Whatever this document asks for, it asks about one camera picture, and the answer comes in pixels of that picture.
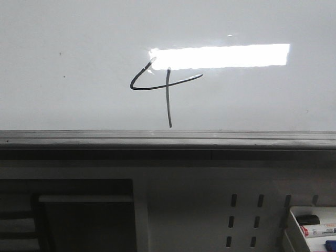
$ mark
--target whiteboard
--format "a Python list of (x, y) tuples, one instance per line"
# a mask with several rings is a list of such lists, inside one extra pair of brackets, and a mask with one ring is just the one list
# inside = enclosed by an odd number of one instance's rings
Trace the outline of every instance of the whiteboard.
[(2, 0), (0, 130), (333, 131), (335, 26), (333, 0)]

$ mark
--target blue marker cap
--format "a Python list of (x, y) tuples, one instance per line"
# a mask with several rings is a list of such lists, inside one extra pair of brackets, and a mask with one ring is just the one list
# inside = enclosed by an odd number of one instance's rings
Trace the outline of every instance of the blue marker cap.
[(336, 252), (336, 240), (327, 240), (325, 247), (327, 251)]

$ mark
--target black marker writing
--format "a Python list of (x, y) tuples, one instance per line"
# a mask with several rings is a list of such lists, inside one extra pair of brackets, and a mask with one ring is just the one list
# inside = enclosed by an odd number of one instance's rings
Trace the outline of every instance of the black marker writing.
[(131, 84), (130, 84), (130, 88), (133, 89), (133, 90), (142, 90), (142, 91), (165, 88), (166, 89), (166, 101), (167, 101), (167, 112), (168, 112), (169, 127), (171, 128), (172, 127), (172, 120), (171, 120), (171, 116), (170, 116), (169, 87), (174, 86), (174, 85), (178, 85), (178, 84), (182, 84), (182, 83), (185, 83), (185, 82), (188, 82), (188, 81), (196, 80), (196, 79), (202, 77), (203, 74), (191, 76), (188, 79), (180, 80), (178, 82), (169, 83), (171, 70), (170, 70), (170, 68), (168, 68), (167, 75), (166, 75), (166, 85), (161, 85), (161, 86), (156, 86), (156, 87), (148, 87), (148, 88), (137, 88), (137, 87), (135, 87), (134, 84), (137, 81), (137, 79), (154, 63), (155, 60), (156, 60), (156, 57), (152, 58), (151, 61), (149, 61), (149, 63), (133, 78), (133, 80), (131, 81)]

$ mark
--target handwritten number 4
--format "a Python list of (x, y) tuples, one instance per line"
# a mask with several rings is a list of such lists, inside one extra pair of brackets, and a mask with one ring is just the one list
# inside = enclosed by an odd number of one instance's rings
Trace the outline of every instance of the handwritten number 4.
[(149, 63), (133, 78), (133, 80), (131, 81), (131, 84), (130, 84), (130, 88), (133, 89), (133, 90), (140, 90), (140, 91), (165, 88), (166, 89), (166, 101), (167, 101), (167, 112), (168, 112), (169, 127), (171, 128), (172, 127), (172, 120), (171, 120), (171, 116), (170, 116), (169, 87), (174, 86), (174, 85), (178, 85), (178, 84), (182, 84), (182, 83), (185, 83), (185, 82), (188, 82), (188, 81), (196, 80), (196, 79), (202, 77), (203, 74), (191, 76), (187, 79), (180, 80), (178, 82), (169, 83), (171, 70), (170, 70), (170, 68), (168, 68), (167, 69), (167, 75), (166, 75), (166, 85), (161, 85), (161, 86), (156, 86), (156, 87), (148, 87), (148, 88), (137, 88), (137, 87), (135, 87), (134, 84), (137, 81), (137, 79), (154, 63), (155, 60), (156, 60), (156, 57), (152, 58), (149, 61)]

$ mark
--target label on marker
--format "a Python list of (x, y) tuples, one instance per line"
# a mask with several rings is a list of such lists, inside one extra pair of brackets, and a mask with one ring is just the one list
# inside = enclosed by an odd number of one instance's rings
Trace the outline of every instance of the label on marker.
[(336, 223), (300, 226), (306, 238), (336, 235)]

